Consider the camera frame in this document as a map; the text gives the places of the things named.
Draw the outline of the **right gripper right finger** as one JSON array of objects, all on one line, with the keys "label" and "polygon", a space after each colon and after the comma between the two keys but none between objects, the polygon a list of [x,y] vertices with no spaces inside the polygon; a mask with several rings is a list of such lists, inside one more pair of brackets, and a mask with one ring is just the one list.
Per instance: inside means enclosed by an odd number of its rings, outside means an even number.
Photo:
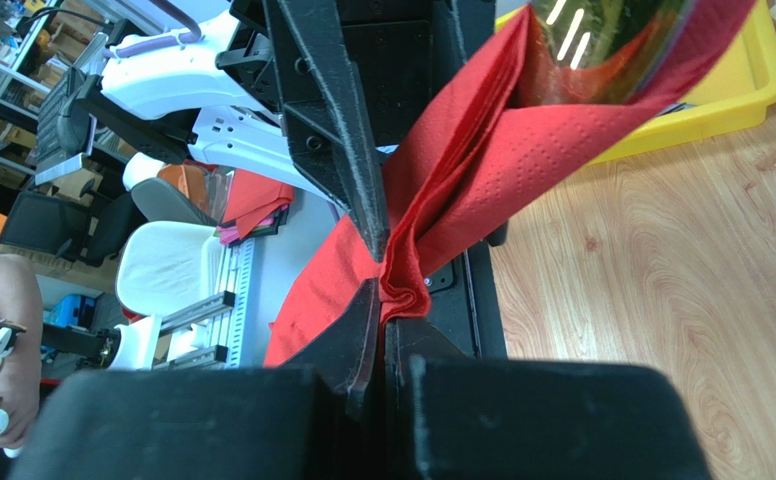
[{"label": "right gripper right finger", "polygon": [[385,329],[395,479],[707,479],[676,389],[640,365],[472,359],[433,325]]}]

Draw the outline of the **gold spoon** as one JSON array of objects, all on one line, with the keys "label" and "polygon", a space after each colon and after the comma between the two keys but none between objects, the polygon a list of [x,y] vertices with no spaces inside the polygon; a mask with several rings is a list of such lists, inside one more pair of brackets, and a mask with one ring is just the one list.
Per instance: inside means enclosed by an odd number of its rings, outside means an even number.
[{"label": "gold spoon", "polygon": [[622,104],[680,37],[693,1],[530,1],[520,106]]}]

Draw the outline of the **person hand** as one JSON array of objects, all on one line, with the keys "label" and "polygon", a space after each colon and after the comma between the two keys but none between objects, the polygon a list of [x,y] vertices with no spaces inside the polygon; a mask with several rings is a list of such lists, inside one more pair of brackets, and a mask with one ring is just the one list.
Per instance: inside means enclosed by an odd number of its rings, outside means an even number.
[{"label": "person hand", "polygon": [[12,344],[0,360],[0,408],[8,426],[0,448],[16,450],[28,439],[40,410],[43,301],[31,262],[0,255],[0,320],[14,330]]}]

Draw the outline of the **red paper napkin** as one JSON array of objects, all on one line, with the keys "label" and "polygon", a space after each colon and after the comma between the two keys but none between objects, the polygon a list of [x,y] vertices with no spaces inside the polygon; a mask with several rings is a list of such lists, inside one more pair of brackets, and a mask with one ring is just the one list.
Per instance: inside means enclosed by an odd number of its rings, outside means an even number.
[{"label": "red paper napkin", "polygon": [[425,278],[686,95],[728,49],[752,3],[700,1],[656,77],[623,105],[532,106],[522,8],[440,91],[383,167],[392,232],[375,261],[341,220],[291,287],[264,363],[291,359],[334,323],[360,284],[380,281],[380,318],[420,318]]}]

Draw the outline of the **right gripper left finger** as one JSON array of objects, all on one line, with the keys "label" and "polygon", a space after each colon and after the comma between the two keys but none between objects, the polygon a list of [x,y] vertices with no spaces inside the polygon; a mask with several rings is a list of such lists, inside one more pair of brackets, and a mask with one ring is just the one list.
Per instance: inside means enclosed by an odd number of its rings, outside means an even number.
[{"label": "right gripper left finger", "polygon": [[83,371],[46,401],[14,479],[378,479],[370,384],[380,303],[277,368]]}]

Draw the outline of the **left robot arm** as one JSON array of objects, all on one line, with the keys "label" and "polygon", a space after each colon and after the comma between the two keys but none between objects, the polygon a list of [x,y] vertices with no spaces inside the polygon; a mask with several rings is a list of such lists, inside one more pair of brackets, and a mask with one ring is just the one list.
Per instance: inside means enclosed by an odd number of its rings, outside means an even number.
[{"label": "left robot arm", "polygon": [[336,204],[368,253],[390,235],[381,166],[492,35],[492,1],[161,1],[129,22],[68,102],[169,163],[250,170]]}]

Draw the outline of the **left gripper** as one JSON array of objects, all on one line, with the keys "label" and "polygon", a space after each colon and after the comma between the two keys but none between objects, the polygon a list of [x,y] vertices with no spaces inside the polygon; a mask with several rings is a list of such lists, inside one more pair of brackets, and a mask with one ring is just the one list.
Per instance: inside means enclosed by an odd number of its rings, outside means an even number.
[{"label": "left gripper", "polygon": [[231,75],[279,114],[295,168],[371,258],[390,226],[377,147],[402,142],[492,35],[493,1],[234,1]]}]

